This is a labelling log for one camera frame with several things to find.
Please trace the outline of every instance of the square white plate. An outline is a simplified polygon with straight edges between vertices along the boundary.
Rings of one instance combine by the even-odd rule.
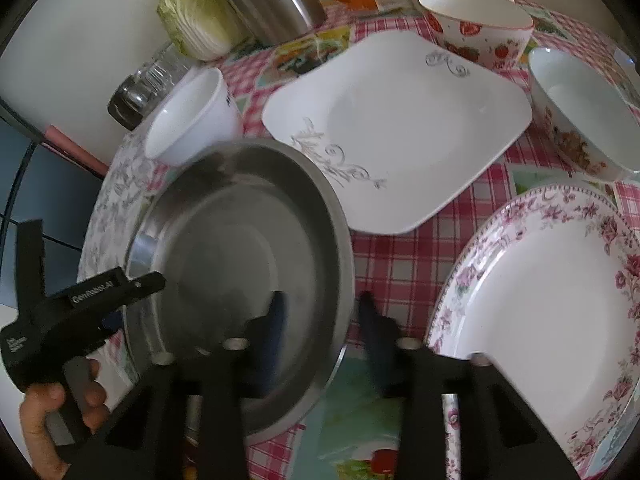
[[[373,34],[267,101],[262,122],[332,184],[349,227],[410,231],[531,122],[515,83],[414,32]]]

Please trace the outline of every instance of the human hand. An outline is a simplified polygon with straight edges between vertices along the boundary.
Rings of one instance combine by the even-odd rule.
[[[84,391],[84,399],[89,408],[83,413],[82,420],[95,433],[107,420],[109,410],[104,405],[107,393],[95,378],[100,363],[89,359],[92,382]],[[69,469],[57,454],[56,446],[47,432],[45,418],[47,413],[55,412],[65,402],[65,390],[59,383],[32,384],[25,392],[20,405],[20,425],[31,457],[33,470],[42,480],[61,480]]]

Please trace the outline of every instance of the white bowl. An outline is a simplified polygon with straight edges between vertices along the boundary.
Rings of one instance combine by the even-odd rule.
[[[515,66],[533,19],[508,0],[419,0],[436,42],[492,70]]]
[[[241,126],[222,72],[206,68],[164,102],[146,136],[145,156],[180,166],[215,143],[238,136]]]
[[[603,180],[640,172],[640,126],[606,79],[552,48],[529,54],[534,110],[562,159]]]

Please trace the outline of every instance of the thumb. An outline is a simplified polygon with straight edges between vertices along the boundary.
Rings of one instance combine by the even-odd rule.
[[[63,462],[47,432],[47,413],[55,412],[65,402],[65,391],[59,383],[32,384],[20,405],[20,424],[33,469],[43,480],[60,480],[68,464]]]

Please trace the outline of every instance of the cabbage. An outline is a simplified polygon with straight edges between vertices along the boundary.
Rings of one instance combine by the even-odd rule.
[[[180,52],[203,61],[228,54],[249,35],[228,0],[160,0],[156,12]]]

